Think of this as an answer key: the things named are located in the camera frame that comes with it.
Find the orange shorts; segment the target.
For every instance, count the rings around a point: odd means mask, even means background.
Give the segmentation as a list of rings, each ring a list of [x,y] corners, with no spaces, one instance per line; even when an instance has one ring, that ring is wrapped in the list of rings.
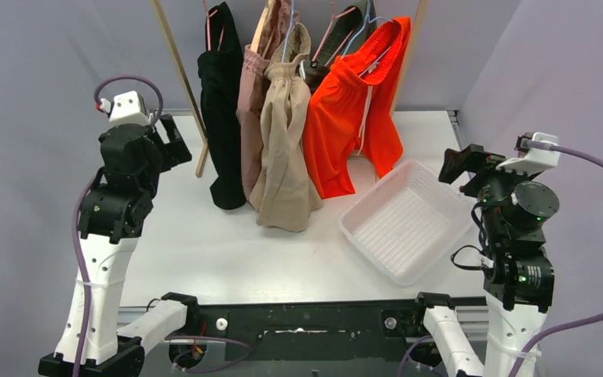
[[[408,16],[380,25],[355,53],[335,59],[312,95],[302,150],[321,199],[355,193],[348,169],[353,152],[380,178],[403,155],[391,109],[411,27]]]

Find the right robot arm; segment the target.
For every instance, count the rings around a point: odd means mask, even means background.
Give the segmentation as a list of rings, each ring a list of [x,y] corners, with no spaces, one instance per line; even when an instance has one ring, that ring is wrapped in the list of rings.
[[[450,376],[503,376],[519,368],[533,373],[536,352],[526,343],[536,335],[551,307],[554,268],[545,251],[543,224],[560,206],[555,192],[536,177],[555,168],[560,155],[553,145],[524,148],[514,158],[486,152],[480,145],[448,149],[438,179],[461,187],[475,199],[471,217],[478,228],[488,307],[488,345],[484,358],[473,351],[448,295],[420,293],[410,314],[411,327],[434,341]]]

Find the light blue wire hanger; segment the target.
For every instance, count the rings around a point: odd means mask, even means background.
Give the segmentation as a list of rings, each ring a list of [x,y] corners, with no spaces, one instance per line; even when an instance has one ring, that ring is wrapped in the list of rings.
[[[347,44],[345,45],[345,48],[343,49],[343,55],[346,55],[350,48],[351,45],[353,44],[353,42],[359,38],[366,30],[367,27],[370,24],[375,23],[377,20],[379,20],[379,17],[373,17],[373,10],[374,6],[373,6],[373,1],[372,0],[367,0],[367,5],[366,5],[366,9],[363,12],[363,22],[362,22],[362,26],[361,28],[355,32],[351,37],[349,37],[349,41],[347,42]],[[380,60],[389,52],[390,50],[390,46],[388,46],[387,48],[385,48],[380,55],[375,58],[360,74],[360,77],[363,77],[364,75],[366,75],[369,72],[373,72],[377,65],[380,63]]]

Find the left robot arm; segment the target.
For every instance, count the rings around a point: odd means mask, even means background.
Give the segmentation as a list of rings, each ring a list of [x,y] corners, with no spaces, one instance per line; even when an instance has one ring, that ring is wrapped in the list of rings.
[[[160,175],[192,158],[173,117],[160,121],[166,138],[137,124],[100,135],[103,164],[74,207],[79,270],[71,308],[56,349],[39,361],[42,376],[137,376],[146,354],[167,336],[202,327],[197,299],[173,292],[131,324],[118,325],[126,272]]]

